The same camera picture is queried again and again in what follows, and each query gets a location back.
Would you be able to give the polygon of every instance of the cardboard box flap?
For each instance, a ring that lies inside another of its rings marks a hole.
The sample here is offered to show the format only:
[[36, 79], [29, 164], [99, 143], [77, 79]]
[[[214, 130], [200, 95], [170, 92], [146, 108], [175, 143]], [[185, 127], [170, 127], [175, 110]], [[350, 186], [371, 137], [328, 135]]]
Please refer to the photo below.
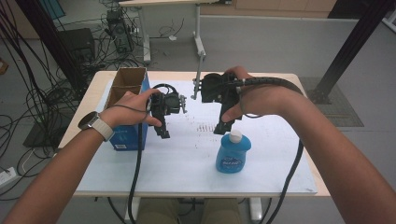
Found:
[[110, 89], [110, 94], [107, 97], [105, 108], [109, 108], [114, 105], [127, 91], [131, 91], [134, 94], [140, 93], [141, 86], [134, 87], [112, 87]]
[[146, 68], [133, 67], [127, 68], [122, 67], [114, 77], [113, 87], [124, 87], [124, 86], [140, 86], [145, 79]]

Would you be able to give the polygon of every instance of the smartwatch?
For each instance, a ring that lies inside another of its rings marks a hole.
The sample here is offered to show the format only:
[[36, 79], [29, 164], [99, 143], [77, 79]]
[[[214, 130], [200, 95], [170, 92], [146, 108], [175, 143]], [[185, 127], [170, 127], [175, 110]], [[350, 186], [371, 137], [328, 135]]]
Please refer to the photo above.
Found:
[[92, 111], [84, 118], [82, 118], [82, 120], [78, 124], [78, 127], [81, 130], [94, 128], [105, 138], [105, 142], [108, 141], [114, 134], [111, 127], [100, 119], [99, 113], [96, 111]]

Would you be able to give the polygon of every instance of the white watch strap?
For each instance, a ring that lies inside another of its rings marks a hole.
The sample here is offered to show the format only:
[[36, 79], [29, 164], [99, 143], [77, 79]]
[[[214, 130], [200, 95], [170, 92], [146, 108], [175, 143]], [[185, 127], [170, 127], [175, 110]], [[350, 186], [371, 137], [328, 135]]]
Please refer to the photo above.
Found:
[[113, 136], [114, 132], [111, 127], [101, 119], [97, 119], [92, 124], [92, 127], [105, 138], [105, 141], [108, 141]]

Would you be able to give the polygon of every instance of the electronic equipment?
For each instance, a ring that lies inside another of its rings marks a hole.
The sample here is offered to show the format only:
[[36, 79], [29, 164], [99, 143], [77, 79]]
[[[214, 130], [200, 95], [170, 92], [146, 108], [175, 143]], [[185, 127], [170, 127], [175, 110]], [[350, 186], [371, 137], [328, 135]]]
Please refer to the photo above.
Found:
[[122, 17], [122, 9], [117, 11], [108, 10], [106, 20], [108, 24], [107, 33], [113, 38], [117, 52], [132, 51], [132, 38]]
[[160, 87], [165, 87], [168, 89], [168, 93], [155, 93], [151, 95], [150, 111], [151, 116], [160, 120], [163, 126], [154, 127], [155, 132], [161, 138], [170, 138], [169, 132], [166, 131], [165, 116], [170, 114], [178, 114], [180, 108], [182, 108], [183, 113], [186, 110], [186, 97], [180, 95], [177, 90], [169, 84], [158, 84], [153, 89], [158, 89]]
[[89, 28], [60, 31], [58, 34], [76, 62], [85, 63], [95, 59], [95, 42]]
[[239, 87], [271, 84], [283, 86], [303, 94], [292, 82], [277, 77], [251, 77], [239, 80], [233, 73], [225, 73], [223, 75], [211, 73], [206, 75], [201, 81], [198, 80], [198, 82], [201, 87], [198, 91], [201, 91], [202, 103], [221, 103], [219, 123], [214, 131], [217, 134], [225, 134], [231, 130], [234, 120], [223, 122], [221, 116], [239, 102]]

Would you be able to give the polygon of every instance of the table leg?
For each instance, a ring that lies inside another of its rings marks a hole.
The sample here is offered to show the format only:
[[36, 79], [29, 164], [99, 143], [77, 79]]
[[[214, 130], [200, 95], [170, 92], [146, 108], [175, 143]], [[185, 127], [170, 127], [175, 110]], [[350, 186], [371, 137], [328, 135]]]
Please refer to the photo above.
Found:
[[[137, 212], [139, 211], [140, 197], [132, 198], [132, 216], [134, 216], [134, 220], [137, 218]], [[132, 223], [131, 219], [128, 216], [128, 203], [125, 206], [125, 223]]]
[[248, 204], [250, 208], [250, 219], [252, 221], [262, 220], [262, 199], [261, 198], [249, 198]]
[[204, 45], [202, 44], [201, 36], [200, 36], [200, 27], [201, 27], [201, 7], [199, 4], [196, 4], [196, 12], [195, 12], [195, 32], [193, 32], [194, 39], [195, 39], [195, 44], [198, 49], [198, 55], [201, 56], [201, 54], [206, 56]]
[[143, 39], [143, 61], [145, 64], [149, 64], [151, 62], [151, 54], [150, 54], [150, 49], [149, 49], [149, 35], [147, 34], [147, 31], [146, 31], [145, 17], [143, 15], [143, 8], [137, 7], [136, 9], [137, 9], [137, 14], [138, 14], [139, 20], [140, 20], [140, 30], [141, 30], [142, 39]]

